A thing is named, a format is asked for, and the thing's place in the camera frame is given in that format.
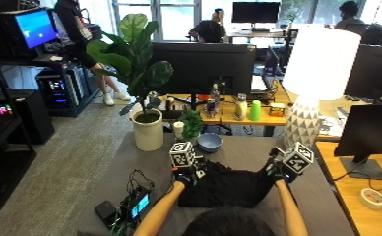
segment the white sneaker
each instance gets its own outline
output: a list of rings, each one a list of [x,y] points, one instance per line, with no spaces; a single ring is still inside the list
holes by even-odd
[[[113,101],[111,96],[110,96],[109,93],[103,94],[103,104],[106,106],[114,106],[114,101]]]
[[[122,92],[114,92],[114,99],[130,101],[129,95],[123,94]]]

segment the hand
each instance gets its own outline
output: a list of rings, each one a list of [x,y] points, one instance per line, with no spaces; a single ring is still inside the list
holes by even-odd
[[[191,178],[191,176],[178,175],[175,181],[179,181],[181,183],[183,183],[183,185],[186,187],[193,185],[193,178]]]

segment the small plant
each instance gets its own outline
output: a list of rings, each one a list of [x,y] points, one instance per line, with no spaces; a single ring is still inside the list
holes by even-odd
[[[170,80],[174,69],[169,62],[158,61],[147,65],[153,56],[153,44],[150,35],[159,27],[155,21],[147,23],[143,14],[127,14],[119,22],[122,37],[105,33],[113,44],[106,44],[101,40],[93,40],[87,44],[87,54],[102,64],[114,68],[111,70],[95,70],[98,74],[117,77],[127,85],[126,91],[135,101],[126,105],[119,111],[125,115],[135,102],[142,109],[142,123],[151,120],[146,114],[143,101],[150,91],[157,91],[162,84]]]
[[[186,140],[198,137],[201,128],[203,126],[199,112],[194,110],[186,110],[186,112],[179,117],[179,121],[183,122],[183,138]]]

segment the keyboard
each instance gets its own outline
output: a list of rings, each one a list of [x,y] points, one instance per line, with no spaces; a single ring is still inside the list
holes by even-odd
[[[253,31],[269,32],[269,28],[253,28]]]

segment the potted plant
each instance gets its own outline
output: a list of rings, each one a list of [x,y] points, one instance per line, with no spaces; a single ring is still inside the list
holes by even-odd
[[[199,131],[203,126],[199,112],[194,110],[186,110],[178,120],[185,124],[182,132],[183,139],[195,145],[195,139],[199,136]]]
[[[98,62],[114,68],[114,70],[101,69],[95,72],[117,77],[126,84],[129,95],[135,98],[119,111],[119,115],[126,114],[131,106],[139,103],[141,111],[131,116],[135,144],[142,150],[154,150],[163,144],[162,113],[149,109],[151,105],[145,106],[145,100],[149,92],[157,91],[170,80],[174,70],[166,61],[147,65],[153,55],[150,35],[159,27],[158,23],[147,22],[143,14],[127,14],[118,27],[122,36],[103,32],[113,43],[106,44],[101,40],[93,40],[87,44],[86,51]]]

